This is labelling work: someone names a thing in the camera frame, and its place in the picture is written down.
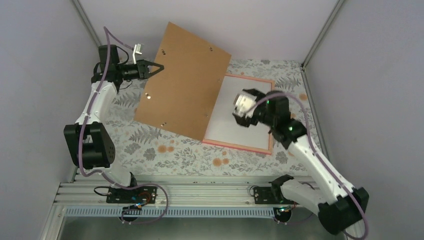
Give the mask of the brown cardboard backing board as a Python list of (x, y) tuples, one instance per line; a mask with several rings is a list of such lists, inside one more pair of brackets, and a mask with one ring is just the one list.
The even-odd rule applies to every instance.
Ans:
[(134, 115), (142, 124), (203, 140), (231, 54), (169, 22)]

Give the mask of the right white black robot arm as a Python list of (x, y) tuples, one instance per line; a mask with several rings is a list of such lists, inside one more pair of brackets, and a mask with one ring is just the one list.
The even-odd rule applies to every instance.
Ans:
[(242, 127), (263, 124), (273, 139), (281, 143), (306, 168), (317, 184), (313, 189), (293, 176), (285, 174), (270, 182), (270, 195), (276, 204), (292, 201), (316, 215), (324, 229), (332, 234), (355, 236), (348, 229), (363, 222), (362, 239), (369, 235), (365, 212), (369, 193), (355, 187), (339, 173), (314, 142), (310, 126), (291, 117), (289, 101), (294, 96), (278, 90), (263, 93), (243, 89), (234, 100), (233, 117)]

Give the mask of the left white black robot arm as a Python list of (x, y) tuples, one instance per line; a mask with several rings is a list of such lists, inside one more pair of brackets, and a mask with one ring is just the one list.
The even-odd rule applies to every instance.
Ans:
[(115, 163), (116, 148), (104, 125), (113, 100), (124, 81), (146, 80), (164, 70), (162, 64), (135, 59), (133, 64), (120, 61), (115, 44), (98, 47), (99, 62), (91, 78), (91, 92), (81, 115), (64, 127), (64, 138), (73, 164), (84, 177), (100, 175), (119, 196), (131, 203), (139, 197), (134, 175)]

